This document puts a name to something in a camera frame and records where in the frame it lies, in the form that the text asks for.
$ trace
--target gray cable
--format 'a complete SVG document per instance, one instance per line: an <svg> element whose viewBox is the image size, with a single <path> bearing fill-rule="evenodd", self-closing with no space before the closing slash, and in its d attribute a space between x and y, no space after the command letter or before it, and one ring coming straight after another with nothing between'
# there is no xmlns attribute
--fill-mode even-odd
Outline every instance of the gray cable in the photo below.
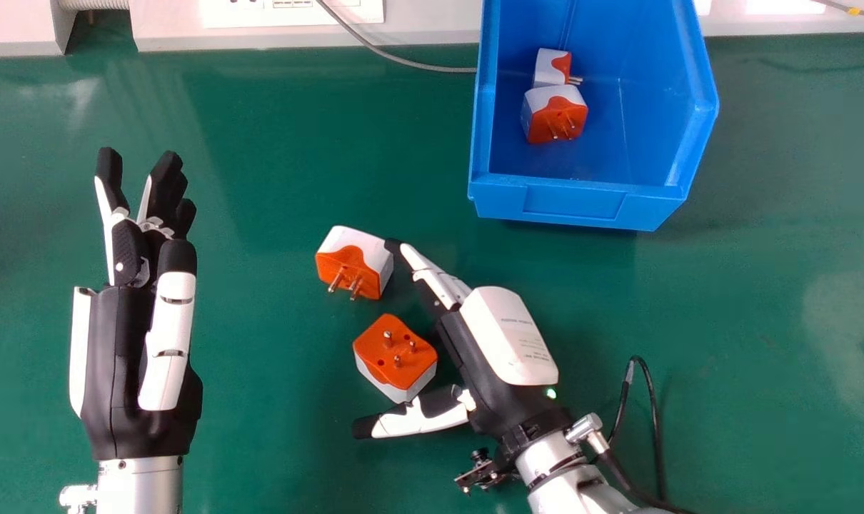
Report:
<svg viewBox="0 0 864 514"><path fill-rule="evenodd" d="M833 2L833 0L813 0L817 4L823 4L824 6L835 7L835 9L843 10L848 14L852 14L853 16L864 16L863 9L857 9L857 7L846 6L840 2Z"/></svg>
<svg viewBox="0 0 864 514"><path fill-rule="evenodd" d="M389 61L393 61L393 62L396 62L398 64L403 64L404 66L409 66L410 68L425 69L426 71L437 71L439 73L476 73L477 72L476 68L452 68L451 66L436 66L434 64L423 64L422 62L416 62L416 61L410 61L410 59L404 59L404 58L402 58L402 56L396 56L396 55L389 54L389 53L385 52L383 49L378 48L376 45L374 45L368 39L364 38L360 33L356 32L356 30L353 29L353 27L351 27L350 24L346 23L346 21L340 17L340 14L337 14L336 12L334 12L333 9L331 9L330 6L328 6L328 4L327 4L327 2L325 2L325 0L314 0L314 1L319 6L321 6L322 9L327 11L327 14L330 14L332 19L337 20L337 23L339 23L340 26L342 26L344 29L346 29L346 31L349 32L351 36L353 36L360 43L362 43L364 46L366 46L367 49L372 50L372 52L382 56L385 59L388 59Z"/></svg>
<svg viewBox="0 0 864 514"><path fill-rule="evenodd" d="M128 10L128 0L58 0L66 11L95 11L97 9Z"/></svg>

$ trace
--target white corrugated tube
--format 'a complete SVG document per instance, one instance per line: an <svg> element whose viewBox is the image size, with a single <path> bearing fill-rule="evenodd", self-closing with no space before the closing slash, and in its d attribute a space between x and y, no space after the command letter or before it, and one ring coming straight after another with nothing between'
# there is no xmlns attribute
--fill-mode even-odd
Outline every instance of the white corrugated tube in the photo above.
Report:
<svg viewBox="0 0 864 514"><path fill-rule="evenodd" d="M67 11L93 11L96 9L129 10L128 0L58 0Z"/></svg>

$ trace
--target metal pin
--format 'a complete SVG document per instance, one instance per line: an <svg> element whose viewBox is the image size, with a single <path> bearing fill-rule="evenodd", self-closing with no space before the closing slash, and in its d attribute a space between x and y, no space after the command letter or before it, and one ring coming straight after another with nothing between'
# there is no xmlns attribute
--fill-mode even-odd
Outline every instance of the metal pin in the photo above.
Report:
<svg viewBox="0 0 864 514"><path fill-rule="evenodd" d="M363 280L363 277L357 276L356 280L350 285L350 291L353 291L350 295L350 301L353 302L356 299L356 296L359 296L359 283Z"/></svg>
<svg viewBox="0 0 864 514"><path fill-rule="evenodd" d="M333 277L333 282L331 282L330 286L327 286L327 292L333 293L337 290L337 286L340 285L340 280L343 280L343 268L340 268L340 271L337 272L337 276Z"/></svg>

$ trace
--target power strip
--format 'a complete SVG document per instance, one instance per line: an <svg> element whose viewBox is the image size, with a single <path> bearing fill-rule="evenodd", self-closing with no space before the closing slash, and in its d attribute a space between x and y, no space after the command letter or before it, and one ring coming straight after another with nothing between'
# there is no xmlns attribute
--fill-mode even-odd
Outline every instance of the power strip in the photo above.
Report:
<svg viewBox="0 0 864 514"><path fill-rule="evenodd" d="M312 0L198 0L204 29L337 25ZM383 0L328 0L352 24L384 23Z"/></svg>

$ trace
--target robotic hand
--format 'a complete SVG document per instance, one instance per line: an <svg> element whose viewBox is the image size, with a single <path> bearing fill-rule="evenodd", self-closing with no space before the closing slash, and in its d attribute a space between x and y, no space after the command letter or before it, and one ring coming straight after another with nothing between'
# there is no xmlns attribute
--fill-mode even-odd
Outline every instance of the robotic hand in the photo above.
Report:
<svg viewBox="0 0 864 514"><path fill-rule="evenodd" d="M601 420L578 422L553 400L559 370L521 297L485 286L470 289L402 241L384 246L412 273L436 335L458 367L464 387L420 394L386 413L353 422L356 438L380 439L434 432L467 423L498 442L494 458L482 448L473 468L455 478L465 494L486 490L510 476L527 485L533 512L545 514L640 514L685 512L631 487L601 435ZM638 508L589 465L580 447L587 442L611 466L624 488L657 508Z"/></svg>
<svg viewBox="0 0 864 514"><path fill-rule="evenodd" d="M149 174L137 213L121 192L121 156L99 150L96 196L109 284L74 289L70 404L83 422L96 485L70 485L70 514L181 512L181 465L201 416L203 384L191 370L197 255L185 240L196 208L184 198L180 157Z"/></svg>

